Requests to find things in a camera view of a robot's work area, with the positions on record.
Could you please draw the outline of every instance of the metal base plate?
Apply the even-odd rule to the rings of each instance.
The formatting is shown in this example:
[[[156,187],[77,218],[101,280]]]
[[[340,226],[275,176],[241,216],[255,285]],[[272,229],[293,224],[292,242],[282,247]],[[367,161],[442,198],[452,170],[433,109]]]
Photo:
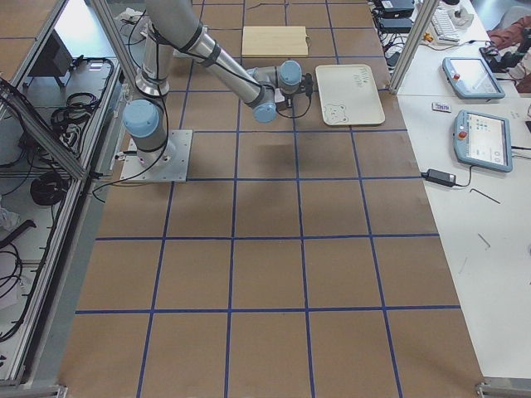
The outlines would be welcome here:
[[[192,147],[192,130],[170,130],[169,141],[175,146],[175,154],[163,167],[154,167],[146,172],[136,155],[128,156],[124,161],[124,168],[120,180],[130,178],[142,172],[138,177],[124,182],[185,182],[188,173],[190,147]],[[136,151],[133,140],[129,142],[129,151]]]

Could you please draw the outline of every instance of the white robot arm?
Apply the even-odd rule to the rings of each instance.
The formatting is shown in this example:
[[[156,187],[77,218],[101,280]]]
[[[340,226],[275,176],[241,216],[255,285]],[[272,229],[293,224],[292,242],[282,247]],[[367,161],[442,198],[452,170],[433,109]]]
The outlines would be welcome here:
[[[166,95],[173,48],[190,55],[253,109],[255,119],[275,118],[275,88],[284,95],[300,91],[302,71],[295,61],[246,71],[203,28],[190,0],[146,0],[152,24],[136,85],[148,96]]]

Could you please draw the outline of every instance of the white keyboard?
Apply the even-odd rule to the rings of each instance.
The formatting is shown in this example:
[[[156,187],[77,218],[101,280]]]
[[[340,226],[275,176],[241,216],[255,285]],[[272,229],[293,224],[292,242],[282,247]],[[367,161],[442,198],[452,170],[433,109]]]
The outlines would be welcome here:
[[[448,13],[442,8],[437,8],[431,18],[430,27],[436,44],[457,45],[460,40],[459,33],[454,27]]]

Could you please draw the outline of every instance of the tablet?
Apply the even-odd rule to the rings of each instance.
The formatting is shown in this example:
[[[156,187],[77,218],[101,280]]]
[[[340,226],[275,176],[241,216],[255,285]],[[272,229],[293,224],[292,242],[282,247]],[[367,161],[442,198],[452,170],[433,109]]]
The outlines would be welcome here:
[[[465,100],[498,100],[505,92],[482,58],[445,58],[442,69],[452,89]]]
[[[498,172],[513,170],[507,119],[461,110],[455,119],[454,149],[460,162]]]

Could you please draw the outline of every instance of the headphones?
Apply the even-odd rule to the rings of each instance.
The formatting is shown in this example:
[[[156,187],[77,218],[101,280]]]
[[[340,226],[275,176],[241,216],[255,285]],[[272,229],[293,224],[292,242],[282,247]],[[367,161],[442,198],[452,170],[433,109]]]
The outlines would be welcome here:
[[[63,200],[68,191],[68,181],[57,172],[46,172],[32,181],[30,194],[37,205],[52,206]]]

